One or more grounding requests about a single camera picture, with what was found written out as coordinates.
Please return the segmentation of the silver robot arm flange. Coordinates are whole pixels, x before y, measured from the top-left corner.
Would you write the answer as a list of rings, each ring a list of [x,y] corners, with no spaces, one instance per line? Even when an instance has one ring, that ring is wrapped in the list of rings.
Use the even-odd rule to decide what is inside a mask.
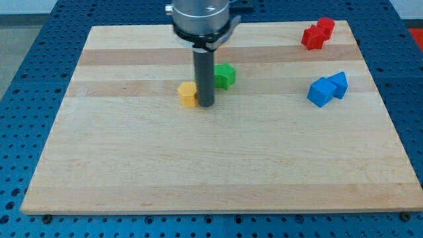
[[[165,5],[165,12],[182,46],[208,53],[226,43],[241,23],[241,16],[230,17],[229,7],[229,0],[173,0]]]

